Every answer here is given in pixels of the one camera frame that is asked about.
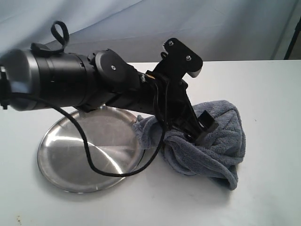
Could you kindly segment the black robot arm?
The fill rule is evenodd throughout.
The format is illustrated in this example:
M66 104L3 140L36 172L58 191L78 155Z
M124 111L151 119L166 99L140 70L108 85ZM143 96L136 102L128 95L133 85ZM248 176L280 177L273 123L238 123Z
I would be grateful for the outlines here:
M66 53L69 32L55 21L51 33L58 49L32 43L0 58L0 104L18 111L74 107L90 112L102 105L154 115L168 128L200 143L218 123L208 112L196 114L186 93L188 74L199 75L203 60L176 38L168 39L161 61L145 73L111 49L89 55Z

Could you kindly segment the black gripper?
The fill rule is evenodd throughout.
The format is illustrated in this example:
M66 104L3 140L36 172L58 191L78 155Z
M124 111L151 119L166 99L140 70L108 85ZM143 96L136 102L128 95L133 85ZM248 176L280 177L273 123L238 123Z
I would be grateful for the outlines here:
M216 129L216 121L206 110L196 116L182 79L185 74L180 69L141 73L141 112L166 120L168 127L187 132L192 142L201 144L206 132Z

